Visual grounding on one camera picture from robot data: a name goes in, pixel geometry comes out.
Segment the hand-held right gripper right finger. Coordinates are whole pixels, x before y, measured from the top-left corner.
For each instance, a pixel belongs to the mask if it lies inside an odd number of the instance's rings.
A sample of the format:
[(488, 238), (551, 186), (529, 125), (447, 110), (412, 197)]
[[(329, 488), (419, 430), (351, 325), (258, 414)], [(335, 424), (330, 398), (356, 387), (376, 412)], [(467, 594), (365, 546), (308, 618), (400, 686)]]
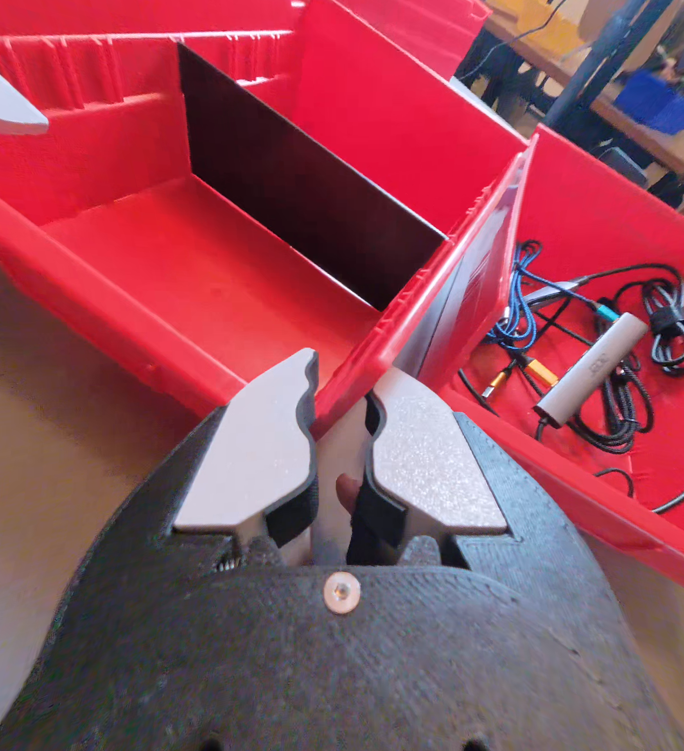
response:
[(457, 536), (494, 537), (508, 522), (451, 408), (391, 368), (366, 396), (364, 475), (351, 516), (349, 565), (384, 565), (416, 537), (443, 550)]

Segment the person's right hand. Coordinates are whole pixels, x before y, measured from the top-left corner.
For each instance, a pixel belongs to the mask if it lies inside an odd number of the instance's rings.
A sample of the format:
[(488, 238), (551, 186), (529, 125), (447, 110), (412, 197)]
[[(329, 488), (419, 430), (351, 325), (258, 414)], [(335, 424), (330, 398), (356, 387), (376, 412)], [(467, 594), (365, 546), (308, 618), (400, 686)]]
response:
[(361, 488), (362, 480), (353, 478), (349, 474), (342, 473), (337, 477), (335, 484), (337, 498), (350, 517), (355, 513), (357, 498)]

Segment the black metal pole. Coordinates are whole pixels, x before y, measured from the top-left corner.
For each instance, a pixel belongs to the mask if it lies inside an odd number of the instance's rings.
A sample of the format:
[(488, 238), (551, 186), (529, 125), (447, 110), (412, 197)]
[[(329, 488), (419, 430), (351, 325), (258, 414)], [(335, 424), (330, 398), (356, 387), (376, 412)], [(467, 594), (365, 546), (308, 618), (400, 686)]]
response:
[(542, 120), (557, 133), (569, 130), (572, 120), (587, 112), (613, 80), (646, 34), (666, 13), (672, 1), (627, 1), (611, 14), (587, 57), (553, 102)]

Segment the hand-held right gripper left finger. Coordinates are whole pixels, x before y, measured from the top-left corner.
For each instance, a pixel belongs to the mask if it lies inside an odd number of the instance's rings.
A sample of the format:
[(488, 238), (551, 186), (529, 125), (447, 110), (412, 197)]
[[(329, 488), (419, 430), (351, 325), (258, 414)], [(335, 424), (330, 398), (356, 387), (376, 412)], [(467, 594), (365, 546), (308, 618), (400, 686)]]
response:
[(301, 349), (249, 382), (225, 407), (174, 516), (174, 531), (267, 535), (278, 547), (314, 521), (318, 353)]

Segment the grey usb hub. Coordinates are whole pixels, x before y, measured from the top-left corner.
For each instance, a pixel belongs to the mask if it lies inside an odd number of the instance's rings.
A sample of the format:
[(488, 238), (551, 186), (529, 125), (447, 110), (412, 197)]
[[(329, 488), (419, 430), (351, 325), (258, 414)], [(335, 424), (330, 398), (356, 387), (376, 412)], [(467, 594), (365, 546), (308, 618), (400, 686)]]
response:
[(564, 426), (645, 336), (648, 326), (623, 313), (580, 360), (535, 405), (535, 413), (554, 428)]

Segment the black bin divider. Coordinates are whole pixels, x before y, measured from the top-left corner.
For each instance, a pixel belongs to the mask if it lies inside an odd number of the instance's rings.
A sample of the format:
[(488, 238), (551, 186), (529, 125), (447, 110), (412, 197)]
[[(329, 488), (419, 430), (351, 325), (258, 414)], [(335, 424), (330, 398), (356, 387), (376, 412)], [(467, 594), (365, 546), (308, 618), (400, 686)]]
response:
[(446, 235), (178, 43), (192, 173), (384, 310)]

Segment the large red plastic bin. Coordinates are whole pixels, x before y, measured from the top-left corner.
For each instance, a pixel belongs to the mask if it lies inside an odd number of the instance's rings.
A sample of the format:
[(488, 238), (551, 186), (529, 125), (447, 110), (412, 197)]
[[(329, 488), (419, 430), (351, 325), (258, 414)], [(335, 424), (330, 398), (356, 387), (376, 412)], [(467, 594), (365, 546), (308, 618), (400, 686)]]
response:
[(199, 415), (305, 348), (321, 414), (344, 411), (459, 262), (475, 209), (374, 308), (192, 173), (178, 43), (403, 204), (388, 168), (417, 136), (500, 127), (525, 142), (507, 169), (528, 143), (342, 2), (0, 2), (0, 74), (49, 121), (0, 135), (3, 273)]

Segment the red plastic cable bin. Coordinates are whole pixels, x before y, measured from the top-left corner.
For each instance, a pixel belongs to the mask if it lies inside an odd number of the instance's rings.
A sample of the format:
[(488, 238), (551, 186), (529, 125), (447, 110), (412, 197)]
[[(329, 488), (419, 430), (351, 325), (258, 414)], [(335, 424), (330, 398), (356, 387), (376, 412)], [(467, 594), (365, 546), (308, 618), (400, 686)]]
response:
[[(412, 154), (389, 167), (395, 195), (423, 219), (449, 234), (497, 187), (510, 158), (525, 142), (500, 127), (478, 126), (452, 144), (443, 136), (414, 138)], [(672, 208), (541, 126), (527, 144), (524, 187), (511, 237), (537, 239), (542, 254), (532, 268), (558, 281), (632, 264), (667, 264), (684, 277), (684, 217)], [(530, 434), (539, 417), (530, 386), (513, 376), (498, 389), (493, 416), (458, 385), (457, 369), (486, 385), (506, 362), (495, 346), (477, 336), (488, 322), (472, 320), (468, 304), (458, 314), (456, 339), (436, 366), (436, 384), (455, 411), (463, 412), (541, 483), (582, 531), (636, 558), (684, 587), (684, 502), (655, 514), (684, 491), (684, 376), (656, 367), (637, 346), (641, 376), (653, 401), (653, 430), (634, 448), (613, 456), (591, 447), (571, 429), (546, 429), (542, 442)]]

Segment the blue box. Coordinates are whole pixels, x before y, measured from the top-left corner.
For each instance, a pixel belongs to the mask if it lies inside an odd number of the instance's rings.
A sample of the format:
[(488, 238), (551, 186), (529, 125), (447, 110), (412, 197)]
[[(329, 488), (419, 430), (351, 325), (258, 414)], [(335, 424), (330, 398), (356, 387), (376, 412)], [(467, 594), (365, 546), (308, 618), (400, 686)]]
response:
[(628, 77), (613, 106), (661, 134), (675, 136), (684, 131), (684, 95), (647, 70)]

